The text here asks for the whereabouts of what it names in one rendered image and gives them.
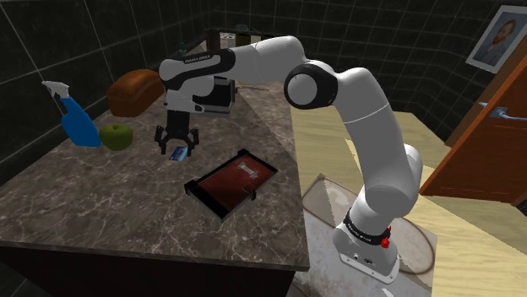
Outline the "green apple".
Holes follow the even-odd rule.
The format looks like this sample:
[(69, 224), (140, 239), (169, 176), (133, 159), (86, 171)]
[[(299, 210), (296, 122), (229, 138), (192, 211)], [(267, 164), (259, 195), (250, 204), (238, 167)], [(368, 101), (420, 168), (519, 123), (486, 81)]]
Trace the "green apple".
[(133, 141), (133, 129), (128, 125), (113, 123), (99, 131), (101, 142), (112, 151), (127, 149)]

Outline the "brown bread loaf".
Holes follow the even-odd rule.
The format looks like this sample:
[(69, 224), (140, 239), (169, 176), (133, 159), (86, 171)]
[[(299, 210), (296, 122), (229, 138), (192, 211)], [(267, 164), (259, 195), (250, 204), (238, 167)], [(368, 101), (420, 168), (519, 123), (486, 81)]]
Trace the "brown bread loaf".
[(159, 74), (137, 69), (122, 75), (106, 92), (114, 116), (136, 117), (146, 111), (165, 93)]

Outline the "framed portrait picture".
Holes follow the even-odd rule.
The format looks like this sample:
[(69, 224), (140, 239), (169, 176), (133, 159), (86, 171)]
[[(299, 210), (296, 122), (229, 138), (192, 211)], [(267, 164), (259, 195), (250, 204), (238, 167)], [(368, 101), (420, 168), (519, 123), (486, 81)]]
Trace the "framed portrait picture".
[(502, 5), (466, 62), (496, 74), (527, 35), (527, 7)]

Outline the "grey patterned robot stand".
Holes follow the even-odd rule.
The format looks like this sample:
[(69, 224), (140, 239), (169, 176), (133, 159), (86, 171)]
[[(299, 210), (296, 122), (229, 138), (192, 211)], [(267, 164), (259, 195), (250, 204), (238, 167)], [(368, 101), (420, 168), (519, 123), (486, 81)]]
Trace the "grey patterned robot stand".
[(437, 236), (405, 218), (389, 248), (348, 237), (343, 220), (356, 194), (319, 175), (302, 196), (310, 268), (293, 285), (306, 297), (432, 297)]

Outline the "dark cylindrical container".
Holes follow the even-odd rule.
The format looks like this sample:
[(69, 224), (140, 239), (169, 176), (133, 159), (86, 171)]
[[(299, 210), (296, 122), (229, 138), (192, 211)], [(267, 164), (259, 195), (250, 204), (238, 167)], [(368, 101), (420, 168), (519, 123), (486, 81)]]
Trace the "dark cylindrical container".
[(206, 29), (206, 49), (207, 51), (217, 51), (221, 48), (220, 32), (217, 29)]

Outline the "blue spray bottle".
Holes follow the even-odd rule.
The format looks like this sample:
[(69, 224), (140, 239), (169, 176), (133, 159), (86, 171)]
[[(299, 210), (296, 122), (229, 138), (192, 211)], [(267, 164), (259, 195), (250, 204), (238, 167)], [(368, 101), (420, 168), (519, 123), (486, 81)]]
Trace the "blue spray bottle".
[(76, 146), (101, 146), (98, 131), (90, 116), (69, 95), (69, 86), (62, 82), (42, 81), (51, 96), (58, 95), (67, 112), (62, 116), (61, 123), (65, 133)]

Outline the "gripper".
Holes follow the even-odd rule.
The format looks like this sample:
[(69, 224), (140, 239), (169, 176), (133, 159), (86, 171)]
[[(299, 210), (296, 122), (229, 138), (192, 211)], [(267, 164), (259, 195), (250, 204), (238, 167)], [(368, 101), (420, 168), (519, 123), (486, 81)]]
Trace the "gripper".
[(199, 145), (199, 133), (197, 128), (189, 130), (190, 114), (185, 111), (167, 112), (166, 129), (157, 126), (155, 131), (155, 141), (160, 147), (160, 153), (166, 154), (166, 141), (170, 139), (180, 139), (187, 144), (187, 157), (192, 155), (192, 151)]

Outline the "black tray with red base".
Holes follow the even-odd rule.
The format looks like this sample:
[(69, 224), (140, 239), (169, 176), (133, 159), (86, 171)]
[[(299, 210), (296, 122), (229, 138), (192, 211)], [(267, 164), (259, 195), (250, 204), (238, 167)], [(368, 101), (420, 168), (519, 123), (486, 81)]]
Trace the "black tray with red base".
[(257, 189), (278, 170), (246, 149), (197, 180), (184, 185), (185, 193), (197, 199), (221, 223), (246, 201), (254, 201)]

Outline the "brown wooden door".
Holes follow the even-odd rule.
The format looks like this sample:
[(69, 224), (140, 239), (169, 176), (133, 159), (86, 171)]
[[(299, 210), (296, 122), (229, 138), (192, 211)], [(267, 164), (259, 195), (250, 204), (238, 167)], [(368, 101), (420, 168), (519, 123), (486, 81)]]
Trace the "brown wooden door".
[(421, 186), (423, 196), (514, 203), (527, 192), (527, 56)]

